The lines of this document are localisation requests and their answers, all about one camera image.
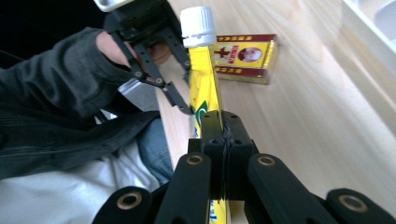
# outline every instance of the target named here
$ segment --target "black jacket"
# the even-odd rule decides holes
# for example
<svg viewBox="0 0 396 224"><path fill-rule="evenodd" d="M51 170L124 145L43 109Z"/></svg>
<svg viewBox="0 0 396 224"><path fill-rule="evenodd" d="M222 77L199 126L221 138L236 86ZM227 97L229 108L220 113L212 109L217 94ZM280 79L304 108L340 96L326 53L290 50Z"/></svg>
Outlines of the black jacket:
<svg viewBox="0 0 396 224"><path fill-rule="evenodd" d="M100 53L87 28L32 59L0 70L0 179L62 170L134 140L158 111L96 125L131 73Z"/></svg>

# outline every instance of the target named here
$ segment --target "denim jeans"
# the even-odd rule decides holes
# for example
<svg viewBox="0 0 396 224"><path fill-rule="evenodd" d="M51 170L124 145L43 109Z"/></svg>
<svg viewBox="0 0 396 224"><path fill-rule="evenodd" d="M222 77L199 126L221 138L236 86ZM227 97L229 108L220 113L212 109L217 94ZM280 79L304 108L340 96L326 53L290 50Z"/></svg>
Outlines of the denim jeans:
<svg viewBox="0 0 396 224"><path fill-rule="evenodd" d="M163 123L155 119L137 136L140 157L148 170L158 179L160 185L170 181L173 168Z"/></svg>

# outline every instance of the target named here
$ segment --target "jacket sleeve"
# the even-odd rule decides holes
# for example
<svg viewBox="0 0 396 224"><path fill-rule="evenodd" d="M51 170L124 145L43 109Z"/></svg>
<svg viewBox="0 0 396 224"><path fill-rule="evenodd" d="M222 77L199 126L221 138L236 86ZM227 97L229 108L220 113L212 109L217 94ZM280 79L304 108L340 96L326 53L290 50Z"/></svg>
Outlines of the jacket sleeve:
<svg viewBox="0 0 396 224"><path fill-rule="evenodd" d="M101 54L95 41L99 33L86 28L51 50L0 70L0 101L75 119L108 105L132 74Z"/></svg>

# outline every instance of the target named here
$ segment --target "yellow liquid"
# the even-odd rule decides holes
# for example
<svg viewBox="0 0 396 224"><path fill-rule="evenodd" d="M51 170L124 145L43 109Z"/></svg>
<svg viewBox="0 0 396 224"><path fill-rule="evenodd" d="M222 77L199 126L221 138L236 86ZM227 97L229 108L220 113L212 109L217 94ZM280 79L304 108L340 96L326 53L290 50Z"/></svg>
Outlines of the yellow liquid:
<svg viewBox="0 0 396 224"><path fill-rule="evenodd" d="M209 111L219 111L222 101L218 78L214 71L212 46L189 48L191 59L190 104L194 111L194 137L201 137L201 116ZM224 200L210 201L210 223L227 223L227 205Z"/></svg>

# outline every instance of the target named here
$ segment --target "white bottle cap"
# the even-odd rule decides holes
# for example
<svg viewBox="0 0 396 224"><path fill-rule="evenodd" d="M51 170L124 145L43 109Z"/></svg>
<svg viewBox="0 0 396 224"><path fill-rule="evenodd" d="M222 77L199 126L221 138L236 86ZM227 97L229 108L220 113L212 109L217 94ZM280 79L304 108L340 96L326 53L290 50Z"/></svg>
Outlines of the white bottle cap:
<svg viewBox="0 0 396 224"><path fill-rule="evenodd" d="M180 23L184 47L200 47L216 43L210 7L190 7L182 10Z"/></svg>

